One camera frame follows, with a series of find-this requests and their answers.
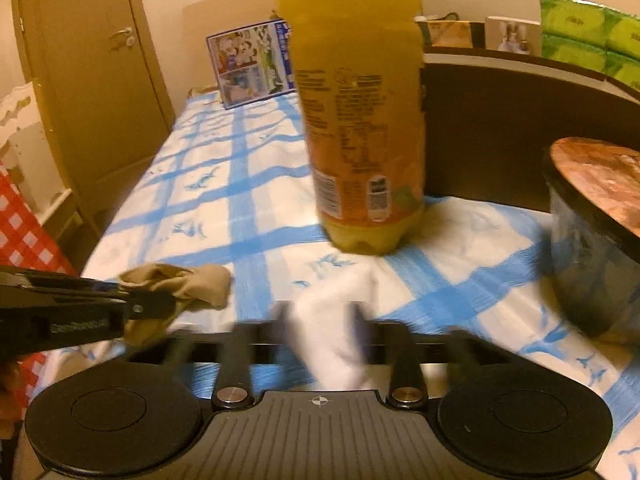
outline screw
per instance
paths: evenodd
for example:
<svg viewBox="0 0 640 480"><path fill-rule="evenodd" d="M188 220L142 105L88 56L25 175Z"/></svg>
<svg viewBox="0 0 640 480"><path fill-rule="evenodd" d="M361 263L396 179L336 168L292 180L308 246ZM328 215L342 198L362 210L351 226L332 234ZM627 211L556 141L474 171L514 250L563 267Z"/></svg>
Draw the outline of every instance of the screw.
<svg viewBox="0 0 640 480"><path fill-rule="evenodd" d="M411 387L396 388L391 396L402 404L415 404L424 397L418 388Z"/></svg>
<svg viewBox="0 0 640 480"><path fill-rule="evenodd" d="M243 400L245 400L249 396L249 393L244 388L229 386L228 388L222 388L221 390L218 390L216 396L222 402L235 404L237 402L242 402Z"/></svg>

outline door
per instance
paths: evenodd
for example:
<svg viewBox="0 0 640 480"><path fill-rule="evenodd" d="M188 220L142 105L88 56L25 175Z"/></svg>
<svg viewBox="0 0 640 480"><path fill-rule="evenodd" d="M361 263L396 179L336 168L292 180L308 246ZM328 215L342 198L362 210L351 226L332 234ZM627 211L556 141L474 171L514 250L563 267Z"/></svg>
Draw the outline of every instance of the door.
<svg viewBox="0 0 640 480"><path fill-rule="evenodd" d="M129 0L18 0L18 6L31 76L42 83L69 177L92 214L113 210L170 124Z"/></svg>

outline white cloth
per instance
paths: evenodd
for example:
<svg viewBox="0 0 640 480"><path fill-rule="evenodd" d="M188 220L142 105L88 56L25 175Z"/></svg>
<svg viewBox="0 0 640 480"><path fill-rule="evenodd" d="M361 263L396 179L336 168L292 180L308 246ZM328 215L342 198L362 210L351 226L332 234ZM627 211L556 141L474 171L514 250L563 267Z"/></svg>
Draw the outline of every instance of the white cloth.
<svg viewBox="0 0 640 480"><path fill-rule="evenodd" d="M293 302L289 345L319 390L372 388L354 334L354 301L369 306L376 301L376 282L366 264L305 288Z"/></svg>

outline bottle label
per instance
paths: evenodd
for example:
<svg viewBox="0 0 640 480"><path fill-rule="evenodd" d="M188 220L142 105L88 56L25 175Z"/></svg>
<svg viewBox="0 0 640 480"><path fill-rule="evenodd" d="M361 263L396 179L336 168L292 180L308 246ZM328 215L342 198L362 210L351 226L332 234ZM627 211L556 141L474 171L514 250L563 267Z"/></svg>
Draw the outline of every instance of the bottle label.
<svg viewBox="0 0 640 480"><path fill-rule="evenodd" d="M420 207L424 116L413 74L414 81L389 82L388 74L349 68L296 71L322 216L381 226Z"/></svg>

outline bed sheet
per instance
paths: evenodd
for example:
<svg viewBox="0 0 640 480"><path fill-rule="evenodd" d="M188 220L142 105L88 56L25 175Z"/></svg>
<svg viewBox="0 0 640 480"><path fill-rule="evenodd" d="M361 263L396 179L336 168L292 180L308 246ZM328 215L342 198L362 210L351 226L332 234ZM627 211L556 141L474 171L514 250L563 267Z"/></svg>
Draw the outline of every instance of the bed sheet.
<svg viewBox="0 0 640 480"><path fill-rule="evenodd" d="M599 393L615 424L599 471L637 480L640 351L590 342L561 319L549 225L542 213L433 198L410 245L384 258L342 254L318 224L297 95L223 110L210 94L188 101L84 275L108 280L149 261L223 264L234 275L228 309L179 319L220 332L236 320L269 317L274 301L346 267L373 266L377 317L420 333L464 327ZM70 351L95 357L86 348ZM198 369L197 393L210 393L215 371ZM289 371L285 379L273 370L252 378L257 390L312 380L300 364Z"/></svg>

